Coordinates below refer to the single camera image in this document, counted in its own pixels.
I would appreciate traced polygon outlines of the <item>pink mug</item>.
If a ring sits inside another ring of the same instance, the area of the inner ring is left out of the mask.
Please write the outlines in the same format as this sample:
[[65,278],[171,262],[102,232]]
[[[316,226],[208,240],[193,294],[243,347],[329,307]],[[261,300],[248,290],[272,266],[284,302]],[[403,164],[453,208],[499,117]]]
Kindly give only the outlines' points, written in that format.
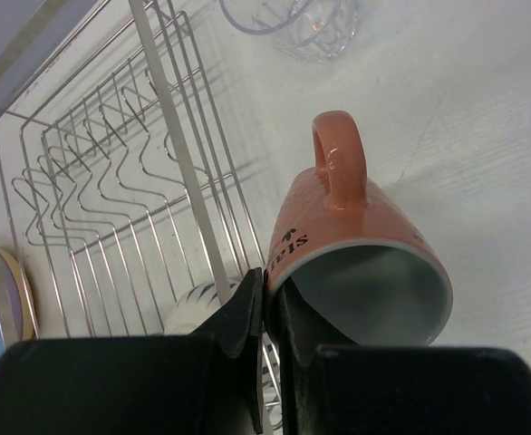
[[297,293],[362,345],[425,345],[445,327],[449,274],[421,232],[367,173],[362,138],[346,111],[312,124],[314,165],[280,207],[265,267],[264,318]]

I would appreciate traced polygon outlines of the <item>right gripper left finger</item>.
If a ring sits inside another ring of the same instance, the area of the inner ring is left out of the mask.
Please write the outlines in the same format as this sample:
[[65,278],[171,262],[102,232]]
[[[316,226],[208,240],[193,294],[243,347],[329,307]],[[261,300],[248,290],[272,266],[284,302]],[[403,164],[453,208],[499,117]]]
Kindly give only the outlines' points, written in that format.
[[188,335],[20,342],[0,357],[0,434],[260,434],[260,269]]

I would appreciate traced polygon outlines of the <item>purple plate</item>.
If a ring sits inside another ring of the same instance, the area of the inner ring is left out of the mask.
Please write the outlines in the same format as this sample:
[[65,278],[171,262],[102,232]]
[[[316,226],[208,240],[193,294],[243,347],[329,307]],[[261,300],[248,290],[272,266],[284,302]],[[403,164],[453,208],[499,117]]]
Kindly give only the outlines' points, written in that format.
[[8,290],[10,304],[14,315],[14,324],[18,339],[24,339],[26,332],[23,308],[23,290],[24,285],[21,283],[21,272],[19,264],[15,258],[5,249],[0,248],[0,257],[4,264],[5,282]]

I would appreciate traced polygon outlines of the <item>clear glass tumbler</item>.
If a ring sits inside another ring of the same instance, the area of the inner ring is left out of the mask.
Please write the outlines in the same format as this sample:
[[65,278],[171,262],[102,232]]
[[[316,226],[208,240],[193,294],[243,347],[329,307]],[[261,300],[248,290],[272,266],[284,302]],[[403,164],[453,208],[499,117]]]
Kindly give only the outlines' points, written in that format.
[[350,0],[221,1],[219,6],[238,31],[306,62],[326,62],[342,52],[355,36],[359,9]]

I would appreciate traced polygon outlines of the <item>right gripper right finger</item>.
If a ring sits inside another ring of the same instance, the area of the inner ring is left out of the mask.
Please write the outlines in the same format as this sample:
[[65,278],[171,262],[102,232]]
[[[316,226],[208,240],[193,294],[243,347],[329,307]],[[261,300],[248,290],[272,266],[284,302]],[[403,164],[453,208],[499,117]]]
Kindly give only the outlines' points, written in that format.
[[277,309],[286,434],[531,434],[531,369],[516,353],[360,346],[293,285]]

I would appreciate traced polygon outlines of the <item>yellow plate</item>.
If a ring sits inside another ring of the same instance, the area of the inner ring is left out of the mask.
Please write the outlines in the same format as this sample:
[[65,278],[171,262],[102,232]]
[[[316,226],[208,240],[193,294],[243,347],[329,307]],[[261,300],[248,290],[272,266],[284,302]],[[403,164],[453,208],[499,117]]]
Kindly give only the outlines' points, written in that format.
[[31,286],[29,284],[26,272],[21,268],[19,261],[15,258],[19,264],[19,270],[21,272],[21,283],[24,285],[23,290],[23,308],[24,308],[24,320],[26,326],[26,332],[24,333],[24,339],[22,341],[32,340],[35,338],[35,329],[34,329],[34,299],[31,291]]

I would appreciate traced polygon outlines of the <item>white blue-striped bowl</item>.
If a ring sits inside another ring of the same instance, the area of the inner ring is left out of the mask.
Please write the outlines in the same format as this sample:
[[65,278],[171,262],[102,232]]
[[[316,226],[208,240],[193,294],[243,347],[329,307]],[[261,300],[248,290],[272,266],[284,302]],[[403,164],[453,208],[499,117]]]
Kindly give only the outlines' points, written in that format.
[[163,334],[191,334],[223,305],[217,294],[215,282],[209,281],[197,285],[181,296],[169,309]]

